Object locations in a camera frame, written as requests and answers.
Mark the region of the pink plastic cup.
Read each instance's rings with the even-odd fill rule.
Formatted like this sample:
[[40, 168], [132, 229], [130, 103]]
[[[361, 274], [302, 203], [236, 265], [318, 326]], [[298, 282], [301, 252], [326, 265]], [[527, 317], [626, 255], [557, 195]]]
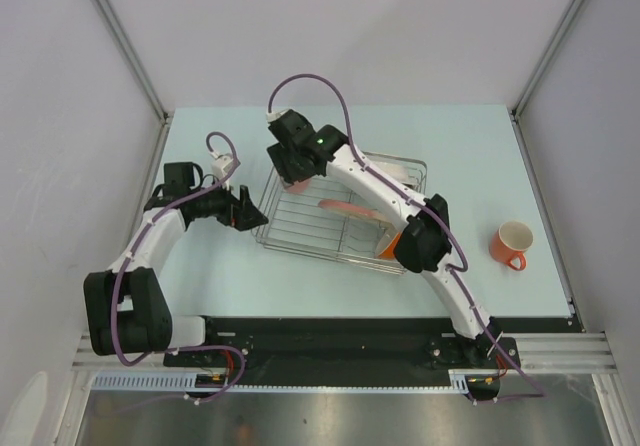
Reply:
[[308, 189], [310, 183], [311, 180], [307, 179], [304, 181], [287, 184], [284, 186], [284, 191], [290, 194], [302, 194]]

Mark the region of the cream and pink plate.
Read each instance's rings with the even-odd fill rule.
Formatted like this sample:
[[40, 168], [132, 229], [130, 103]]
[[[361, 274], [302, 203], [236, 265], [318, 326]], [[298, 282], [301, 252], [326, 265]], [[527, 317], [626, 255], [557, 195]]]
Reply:
[[361, 221], [387, 223], [390, 221], [386, 216], [376, 210], [358, 206], [352, 203], [333, 199], [320, 200], [317, 206], [325, 211], [339, 214], [345, 217], [354, 218]]

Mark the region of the white deep plate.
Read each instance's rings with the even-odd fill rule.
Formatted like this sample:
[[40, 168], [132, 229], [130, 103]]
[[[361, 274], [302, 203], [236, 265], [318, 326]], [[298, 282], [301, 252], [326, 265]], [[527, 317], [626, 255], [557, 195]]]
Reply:
[[415, 177], [412, 177], [409, 170], [401, 164], [384, 161], [375, 161], [374, 164], [394, 180], [410, 187], [411, 189], [415, 189], [419, 184], [419, 181]]

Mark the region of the orange and white bowl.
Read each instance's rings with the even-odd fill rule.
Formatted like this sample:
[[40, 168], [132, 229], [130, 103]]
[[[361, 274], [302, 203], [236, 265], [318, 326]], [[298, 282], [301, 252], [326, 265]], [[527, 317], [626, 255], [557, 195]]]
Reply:
[[387, 230], [376, 245], [374, 251], [375, 258], [393, 261], [395, 259], [394, 249], [399, 238], [399, 233]]

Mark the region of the orange mug with handle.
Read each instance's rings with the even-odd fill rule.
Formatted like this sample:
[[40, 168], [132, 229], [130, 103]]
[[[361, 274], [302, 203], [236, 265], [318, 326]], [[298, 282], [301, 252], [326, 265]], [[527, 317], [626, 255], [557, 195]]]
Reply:
[[493, 235], [489, 254], [496, 262], [522, 272], [527, 266], [526, 253], [533, 241], [533, 232], [526, 224], [508, 221], [500, 225]]

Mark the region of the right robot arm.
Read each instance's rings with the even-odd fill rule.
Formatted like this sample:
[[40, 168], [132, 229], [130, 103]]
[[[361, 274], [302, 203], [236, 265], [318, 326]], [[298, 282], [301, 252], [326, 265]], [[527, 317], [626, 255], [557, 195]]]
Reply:
[[463, 359], [473, 367], [493, 360], [502, 330], [460, 277], [469, 263], [451, 232], [446, 200], [438, 194], [428, 198], [384, 172], [355, 145], [349, 132], [331, 125], [315, 130], [291, 109], [269, 112], [266, 118], [277, 140], [267, 152], [281, 178], [294, 183], [325, 176], [382, 213], [399, 234], [395, 259], [421, 275], [446, 307], [462, 341]]

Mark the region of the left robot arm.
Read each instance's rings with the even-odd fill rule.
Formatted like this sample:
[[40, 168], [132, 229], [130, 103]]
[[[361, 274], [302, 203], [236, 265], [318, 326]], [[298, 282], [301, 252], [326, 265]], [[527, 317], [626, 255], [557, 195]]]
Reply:
[[144, 206], [141, 224], [125, 251], [105, 271], [83, 284], [89, 335], [99, 356], [150, 354], [183, 349], [197, 364], [214, 363], [221, 342], [206, 332], [202, 316], [174, 316], [159, 276], [173, 247], [197, 219], [214, 218], [238, 231], [268, 223], [242, 185], [204, 188], [202, 168], [192, 162], [167, 163], [164, 182]]

